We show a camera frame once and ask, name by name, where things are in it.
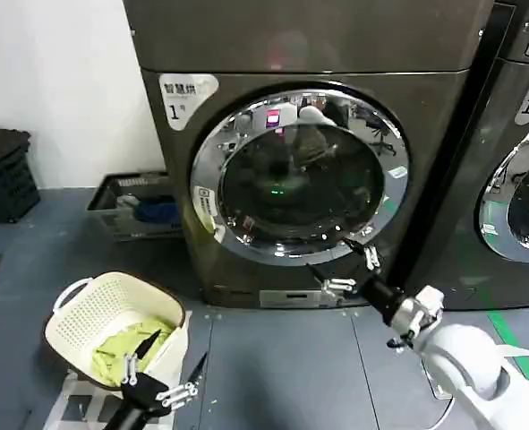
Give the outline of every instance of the gray floor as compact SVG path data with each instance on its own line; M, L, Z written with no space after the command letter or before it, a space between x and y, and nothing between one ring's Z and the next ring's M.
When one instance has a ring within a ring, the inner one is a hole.
M446 406L409 351L370 308L243 311L206 307L183 243L115 244L88 218L91 190L48 191L18 225L0 225L0 429L41 429L65 366L41 337L59 292L105 271L127 271L179 294L193 310L188 374L209 350L203 396L181 409L183 430L419 430ZM529 348L529 310L503 313ZM497 334L485 313L448 314ZM442 427L474 429L457 406Z

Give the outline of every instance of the basket handle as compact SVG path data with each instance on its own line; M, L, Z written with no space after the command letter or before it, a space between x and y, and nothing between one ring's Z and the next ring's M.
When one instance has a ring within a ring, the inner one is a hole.
M71 295L71 293L73 291L75 291L76 289L79 289L81 287L85 287L87 284L89 284L91 281L93 280L93 278L85 278L85 279L81 279L81 280L78 280L77 282L74 282L73 284L71 284L69 287L67 287L60 295L59 297L57 298L57 300L55 301L54 305L53 305L53 313L56 314L57 311L61 308L61 305L63 304L63 302L65 301L65 299Z

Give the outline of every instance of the washing machine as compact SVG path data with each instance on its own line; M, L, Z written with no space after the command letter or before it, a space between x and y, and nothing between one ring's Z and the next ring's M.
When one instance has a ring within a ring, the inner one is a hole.
M310 266L365 280L347 237L387 276L492 2L125 8L205 299L357 304L323 294Z
M529 2L518 6L526 10L500 44L460 159L444 166L453 174L408 235L397 267L405 280L394 279L409 291L440 288L448 309L529 305ZM425 239L410 262L416 237Z

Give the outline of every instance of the white wall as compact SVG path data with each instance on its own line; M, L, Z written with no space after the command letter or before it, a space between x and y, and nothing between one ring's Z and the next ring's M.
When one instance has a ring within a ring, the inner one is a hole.
M0 125L39 187L164 168L122 0L0 0Z

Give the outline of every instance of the green towel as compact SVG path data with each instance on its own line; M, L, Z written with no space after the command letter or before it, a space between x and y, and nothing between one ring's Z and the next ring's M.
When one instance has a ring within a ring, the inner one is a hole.
M130 325L115 336L108 338L100 347L95 348L91 363L93 375L105 385L120 386L124 377L124 355L135 352L141 342L157 330L160 330L157 340L145 357L137 361L137 372L145 370L150 360L174 331L174 328L167 326L157 318L148 318L143 322Z

